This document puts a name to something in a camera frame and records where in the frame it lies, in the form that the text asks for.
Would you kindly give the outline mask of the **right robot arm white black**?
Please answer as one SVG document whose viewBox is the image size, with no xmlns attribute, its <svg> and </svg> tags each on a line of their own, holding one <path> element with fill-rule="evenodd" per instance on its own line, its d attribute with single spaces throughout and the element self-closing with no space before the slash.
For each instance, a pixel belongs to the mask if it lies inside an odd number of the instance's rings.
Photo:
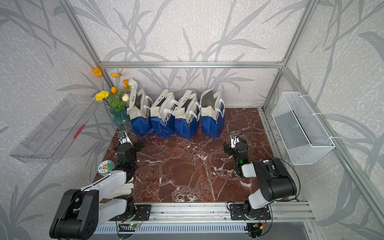
<svg viewBox="0 0 384 240">
<path fill-rule="evenodd" d="M 250 194 L 244 203 L 232 203 L 227 206 L 231 219 L 240 220 L 270 220 L 271 210 L 268 206 L 275 201 L 283 201 L 296 196 L 299 191 L 295 181 L 279 158 L 251 162 L 248 158 L 246 141 L 236 140 L 235 144 L 223 144 L 224 152 L 235 160 L 236 174 L 244 178 L 255 178 L 259 189 Z"/>
</svg>

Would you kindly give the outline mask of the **takeout bag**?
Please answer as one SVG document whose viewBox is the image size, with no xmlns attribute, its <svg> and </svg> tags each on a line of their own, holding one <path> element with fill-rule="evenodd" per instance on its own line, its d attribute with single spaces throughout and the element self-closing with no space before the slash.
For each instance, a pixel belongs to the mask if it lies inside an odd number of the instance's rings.
<svg viewBox="0 0 384 240">
<path fill-rule="evenodd" d="M 179 102 L 173 92 L 163 90 L 150 108 L 151 123 L 157 136 L 171 138 L 175 132 L 175 110 Z"/>
<path fill-rule="evenodd" d="M 131 125 L 137 136 L 152 134 L 154 131 L 151 122 L 152 99 L 144 89 L 131 89 L 128 114 Z"/>
<path fill-rule="evenodd" d="M 201 104 L 197 94 L 187 90 L 175 109 L 175 134 L 184 139 L 192 139 L 197 132 L 200 117 Z"/>
<path fill-rule="evenodd" d="M 225 102 L 222 92 L 206 90 L 201 95 L 201 125 L 203 134 L 218 139 L 225 123 Z"/>
</svg>

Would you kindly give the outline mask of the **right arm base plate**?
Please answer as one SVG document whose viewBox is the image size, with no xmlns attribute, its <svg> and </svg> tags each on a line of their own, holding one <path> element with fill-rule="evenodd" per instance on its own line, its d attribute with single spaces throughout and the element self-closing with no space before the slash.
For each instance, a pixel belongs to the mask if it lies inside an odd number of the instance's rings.
<svg viewBox="0 0 384 240">
<path fill-rule="evenodd" d="M 240 220 L 257 220 L 260 222 L 266 222 L 271 220 L 271 211 L 269 206 L 264 206 L 261 209 L 252 209 L 251 206 L 244 202 L 242 204 L 236 204 L 234 202 L 226 203 L 227 210 L 231 214 L 231 220 L 240 221 Z"/>
</svg>

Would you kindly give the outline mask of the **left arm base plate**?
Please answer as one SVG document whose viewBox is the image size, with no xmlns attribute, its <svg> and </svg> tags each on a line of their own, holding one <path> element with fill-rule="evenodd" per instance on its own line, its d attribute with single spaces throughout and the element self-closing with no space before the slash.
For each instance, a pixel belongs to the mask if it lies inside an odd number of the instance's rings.
<svg viewBox="0 0 384 240">
<path fill-rule="evenodd" d="M 152 205 L 127 206 L 127 209 L 123 214 L 110 219 L 110 221 L 148 221 L 150 218 L 151 207 Z"/>
</svg>

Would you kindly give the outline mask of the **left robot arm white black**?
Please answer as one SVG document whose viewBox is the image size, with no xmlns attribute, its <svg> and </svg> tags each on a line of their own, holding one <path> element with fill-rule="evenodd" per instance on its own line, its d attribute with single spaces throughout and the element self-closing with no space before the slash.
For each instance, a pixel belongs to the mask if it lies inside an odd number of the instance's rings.
<svg viewBox="0 0 384 240">
<path fill-rule="evenodd" d="M 81 189 L 66 191 L 61 199 L 49 235 L 58 240 L 87 240 L 97 227 L 122 214 L 134 214 L 130 194 L 134 188 L 137 152 L 142 141 L 132 143 L 128 138 L 116 148 L 118 165 L 103 161 L 98 172 L 103 178 Z"/>
</svg>

